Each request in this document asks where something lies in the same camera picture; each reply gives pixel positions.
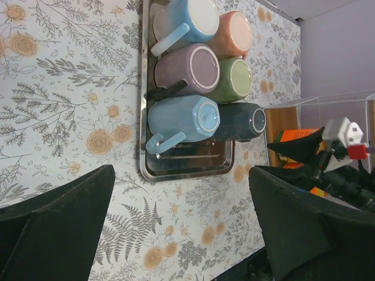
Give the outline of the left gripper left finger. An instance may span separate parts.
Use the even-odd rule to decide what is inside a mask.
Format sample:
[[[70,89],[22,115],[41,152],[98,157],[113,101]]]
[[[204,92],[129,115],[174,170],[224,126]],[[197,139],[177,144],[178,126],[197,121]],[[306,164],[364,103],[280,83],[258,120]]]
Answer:
[[[114,182],[104,165],[1,209],[1,280],[87,280]]]

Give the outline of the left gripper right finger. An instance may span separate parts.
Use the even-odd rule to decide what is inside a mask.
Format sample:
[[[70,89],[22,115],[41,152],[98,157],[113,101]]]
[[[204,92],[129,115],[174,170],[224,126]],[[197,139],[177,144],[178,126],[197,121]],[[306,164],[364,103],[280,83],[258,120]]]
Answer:
[[[250,192],[275,280],[374,280],[374,214],[255,166]]]

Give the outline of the dark teal mug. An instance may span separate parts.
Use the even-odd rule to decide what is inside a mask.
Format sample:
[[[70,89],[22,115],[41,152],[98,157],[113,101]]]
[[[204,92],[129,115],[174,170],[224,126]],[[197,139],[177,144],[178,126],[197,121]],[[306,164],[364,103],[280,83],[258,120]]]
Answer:
[[[267,117],[255,103],[219,104],[220,125],[213,135],[216,141],[248,142],[265,130]]]

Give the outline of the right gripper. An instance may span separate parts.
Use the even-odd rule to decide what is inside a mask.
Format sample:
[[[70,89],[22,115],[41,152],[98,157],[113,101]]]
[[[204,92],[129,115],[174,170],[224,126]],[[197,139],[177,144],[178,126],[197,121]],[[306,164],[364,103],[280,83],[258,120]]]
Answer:
[[[290,140],[274,141],[268,143],[267,147],[275,153],[305,164],[317,154],[322,142],[323,130],[324,127],[313,130],[286,130],[283,131],[283,135],[289,132],[294,133]],[[318,171],[315,177],[322,183],[323,189],[305,173],[305,168],[302,166],[296,169],[264,166],[263,170],[299,189],[310,192],[312,188],[317,187],[362,211],[373,211],[374,170],[368,172],[359,160],[357,169],[346,164],[327,171],[330,160],[333,160],[335,156],[343,160],[347,155],[347,149],[339,143],[333,143],[326,150],[319,152],[317,155]]]

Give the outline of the purple mug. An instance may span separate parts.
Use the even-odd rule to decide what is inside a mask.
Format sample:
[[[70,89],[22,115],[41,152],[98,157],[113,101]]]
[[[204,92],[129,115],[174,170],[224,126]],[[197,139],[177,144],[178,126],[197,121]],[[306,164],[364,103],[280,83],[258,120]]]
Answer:
[[[156,88],[146,94],[148,101],[212,92],[218,85],[220,66],[213,50],[195,43],[162,56],[154,67]]]

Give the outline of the light blue faceted mug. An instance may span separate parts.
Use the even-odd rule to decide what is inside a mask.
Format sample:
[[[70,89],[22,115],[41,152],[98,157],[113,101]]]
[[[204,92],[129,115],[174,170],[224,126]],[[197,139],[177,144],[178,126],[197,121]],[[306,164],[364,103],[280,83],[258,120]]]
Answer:
[[[213,136],[220,125],[216,102],[201,95],[167,98],[148,111],[152,137],[145,144],[150,154],[160,154],[179,143],[198,142]]]

